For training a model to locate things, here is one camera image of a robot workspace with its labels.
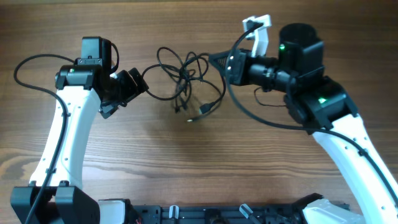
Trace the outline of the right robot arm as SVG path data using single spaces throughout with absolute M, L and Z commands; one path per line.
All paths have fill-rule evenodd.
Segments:
M 209 61 L 226 86 L 257 85 L 284 93 L 293 129 L 305 131 L 328 153 L 355 196 L 361 213 L 312 194 L 292 204 L 293 223 L 396 223 L 397 182 L 377 153 L 358 108 L 336 81 L 324 74 L 323 41 L 302 23 L 279 33 L 279 55 L 266 57 L 237 45 Z

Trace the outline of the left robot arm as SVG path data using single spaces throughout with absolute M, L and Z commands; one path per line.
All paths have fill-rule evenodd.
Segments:
M 94 200 L 82 189 L 83 161 L 97 114 L 110 117 L 147 91 L 133 68 L 118 70 L 116 46 L 84 37 L 79 58 L 55 76 L 56 109 L 40 162 L 25 187 L 12 190 L 10 203 L 22 223 L 139 223 L 128 199 Z

